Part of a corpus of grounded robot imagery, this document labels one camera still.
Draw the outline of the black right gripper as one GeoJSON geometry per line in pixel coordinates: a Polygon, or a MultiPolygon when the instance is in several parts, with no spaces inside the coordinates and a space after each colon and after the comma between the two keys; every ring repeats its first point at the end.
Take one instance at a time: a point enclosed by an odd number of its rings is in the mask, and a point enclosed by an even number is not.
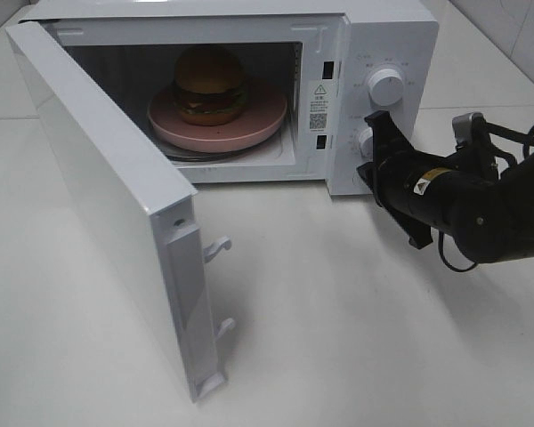
{"type": "Polygon", "coordinates": [[[441,157],[412,150],[412,145],[386,110],[364,117],[372,130],[373,162],[356,168],[357,174],[382,207],[409,237],[414,248],[433,242],[431,227],[452,231],[460,226],[460,173],[454,154],[441,157]],[[435,168],[448,171],[433,178],[423,190],[415,187],[435,168]]]}

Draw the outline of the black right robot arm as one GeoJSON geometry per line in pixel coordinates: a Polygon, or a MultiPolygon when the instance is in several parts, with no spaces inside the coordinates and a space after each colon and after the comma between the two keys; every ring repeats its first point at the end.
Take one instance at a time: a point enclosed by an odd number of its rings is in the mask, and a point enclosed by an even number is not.
{"type": "Polygon", "coordinates": [[[413,247],[436,230],[474,265],[534,257],[534,125],[519,133],[479,112],[454,117],[456,150],[441,157],[415,149],[387,111],[365,121],[372,158],[358,175],[413,247]]]}

